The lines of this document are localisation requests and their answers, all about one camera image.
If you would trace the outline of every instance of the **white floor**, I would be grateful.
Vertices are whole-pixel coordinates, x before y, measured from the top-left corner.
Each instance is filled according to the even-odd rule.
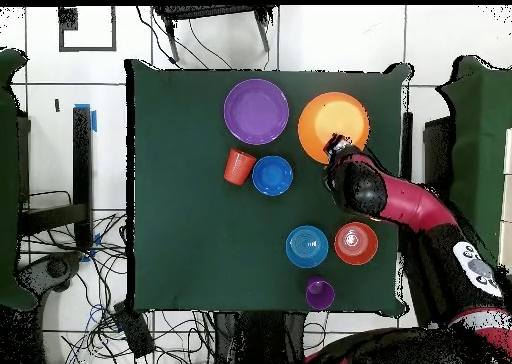
[[[170,54],[169,42],[152,20],[149,7],[116,7],[116,52],[59,52],[56,8],[0,8],[0,47],[24,50],[26,68],[13,78],[13,90],[22,109],[32,120],[30,143],[31,192],[72,190],[71,108],[89,103],[97,111],[97,132],[93,133],[94,216],[99,219],[125,208],[125,72],[123,59],[137,58],[159,68],[174,68],[159,46]],[[67,46],[109,46],[108,7],[79,7],[79,29],[65,33]],[[488,6],[282,6],[274,11],[268,28],[270,54],[267,55],[251,13],[217,16],[192,21],[199,40],[222,56],[233,68],[266,70],[384,71],[396,62],[414,66],[410,83],[410,111],[414,113],[413,181],[423,180],[422,131],[426,121],[448,115],[448,106],[434,87],[448,81],[452,63],[460,55],[477,54],[497,67],[512,64],[512,9]],[[209,68],[226,65],[206,51],[194,38],[189,23],[178,23],[176,38]],[[182,46],[179,64],[184,68],[203,66]],[[55,100],[60,111],[55,109]],[[33,207],[65,203],[65,196],[42,196]],[[98,226],[98,232],[104,225]],[[109,242],[122,245],[117,233]],[[41,246],[32,244],[31,251]],[[119,260],[114,268],[125,271]],[[90,289],[90,299],[98,302],[97,274],[89,263],[81,263],[80,275]],[[114,302],[124,299],[126,276],[111,275],[109,284]],[[69,290],[53,293],[44,316],[44,338],[49,364],[64,364],[69,346],[62,339],[76,342],[89,319],[90,306],[83,285],[75,278]],[[404,297],[410,303],[407,282]],[[175,326],[192,318],[190,313],[166,312]],[[197,349],[201,345],[187,322],[178,335],[160,311],[149,315],[150,328],[163,349]],[[411,312],[400,320],[373,314],[311,313],[308,322],[325,325],[325,343],[379,327],[414,326]],[[318,349],[323,334],[320,326],[309,325],[304,338],[307,354]],[[119,351],[126,349],[123,345]],[[156,364],[162,353],[148,358]],[[205,347],[193,354],[193,363],[204,364]],[[133,357],[118,359],[134,364]],[[92,364],[113,364],[95,360]],[[137,364],[146,364],[139,359]],[[158,364],[178,364],[165,354]]]

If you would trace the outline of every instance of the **dark green tabletop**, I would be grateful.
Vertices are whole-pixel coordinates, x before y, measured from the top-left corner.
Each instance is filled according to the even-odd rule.
[[[379,238],[366,265],[343,263],[334,252],[338,229],[356,220],[340,211],[322,182],[323,166],[302,149],[297,123],[305,105],[331,91],[349,93],[367,109],[369,147],[398,172],[400,89],[410,74],[398,64],[383,73],[156,70],[131,61],[135,104],[135,306],[138,309],[308,311],[306,280],[331,282],[331,311],[397,315],[397,229],[365,221]],[[226,128],[224,100],[237,83],[266,79],[281,88],[288,125],[273,142],[250,146]],[[294,172],[281,196],[259,193],[251,179],[223,179],[231,147],[257,158],[279,155]],[[295,227],[320,228],[330,242],[314,269],[294,266],[285,240]]]

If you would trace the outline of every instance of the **blue bowl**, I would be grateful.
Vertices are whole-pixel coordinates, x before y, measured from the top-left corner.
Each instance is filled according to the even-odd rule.
[[[277,156],[263,157],[252,169],[252,182],[262,194],[277,196],[292,184],[293,172],[288,161]]]
[[[286,255],[293,264],[303,269],[318,266],[328,252],[327,237],[314,226],[299,226],[286,239]]]

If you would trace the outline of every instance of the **red cup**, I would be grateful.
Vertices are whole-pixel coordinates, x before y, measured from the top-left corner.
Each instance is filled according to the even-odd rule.
[[[344,225],[334,239],[336,254],[345,263],[360,266],[370,261],[379,246],[377,235],[364,223],[352,222]]]
[[[243,185],[255,162],[256,158],[252,155],[231,148],[226,170],[224,171],[224,179],[234,185]]]

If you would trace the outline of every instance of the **power strip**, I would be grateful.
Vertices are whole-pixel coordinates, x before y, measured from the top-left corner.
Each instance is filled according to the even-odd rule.
[[[125,333],[128,347],[135,358],[151,354],[155,350],[155,341],[142,313],[127,309],[124,301],[115,304],[114,310],[113,317],[117,327],[120,332]]]

